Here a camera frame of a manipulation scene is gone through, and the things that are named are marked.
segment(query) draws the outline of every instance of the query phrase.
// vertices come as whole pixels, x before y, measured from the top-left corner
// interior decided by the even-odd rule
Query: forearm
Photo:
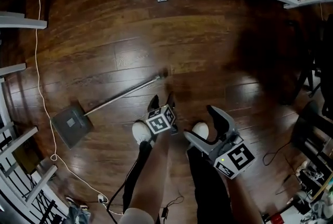
[[[236,221],[240,224],[262,224],[260,212],[241,178],[227,179],[227,184]]]
[[[130,207],[139,208],[157,220],[167,176],[170,132],[157,136],[156,143],[136,182]]]

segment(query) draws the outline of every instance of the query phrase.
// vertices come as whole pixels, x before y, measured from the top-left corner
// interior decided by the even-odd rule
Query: white shoe
[[[208,130],[208,125],[205,122],[198,122],[192,128],[192,131],[195,132],[197,135],[199,135],[202,139],[207,140],[209,130]],[[186,154],[187,151],[190,150],[192,147],[194,147],[194,145],[191,143],[186,150]]]
[[[151,133],[148,126],[143,122],[133,123],[132,133],[138,145],[140,145],[142,142],[148,142],[151,138]],[[150,145],[153,147],[153,140],[150,141]]]

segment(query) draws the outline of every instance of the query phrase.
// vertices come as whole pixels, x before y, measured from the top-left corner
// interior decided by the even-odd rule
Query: black pants
[[[123,195],[123,210],[129,207],[136,181],[143,169],[152,147],[147,142],[140,144],[136,165],[127,178]],[[216,169],[205,160],[201,152],[192,147],[187,151],[189,165],[195,185],[195,197],[198,204],[198,224],[234,223],[230,199],[224,183]]]

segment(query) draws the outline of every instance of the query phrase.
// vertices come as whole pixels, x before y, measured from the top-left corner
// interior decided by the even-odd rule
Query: person
[[[197,123],[193,131],[204,139],[208,137],[206,123]],[[149,128],[143,122],[134,123],[132,132],[139,145],[139,155],[124,187],[124,215],[119,224],[159,224],[171,135],[169,131],[164,131],[154,142]],[[258,208],[239,176],[233,180],[227,179],[229,198],[222,178],[208,162],[207,156],[191,145],[187,156],[195,185],[198,224],[263,223]]]
[[[64,224],[75,224],[76,217],[79,217],[79,224],[88,224],[90,218],[89,208],[85,204],[79,205],[75,200],[69,196],[66,196],[66,200],[69,203],[68,215]]]

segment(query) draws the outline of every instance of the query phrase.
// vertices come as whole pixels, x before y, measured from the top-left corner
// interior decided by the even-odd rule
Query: person's right arm
[[[239,224],[262,224],[260,212],[241,177],[227,179],[227,184],[235,220]]]

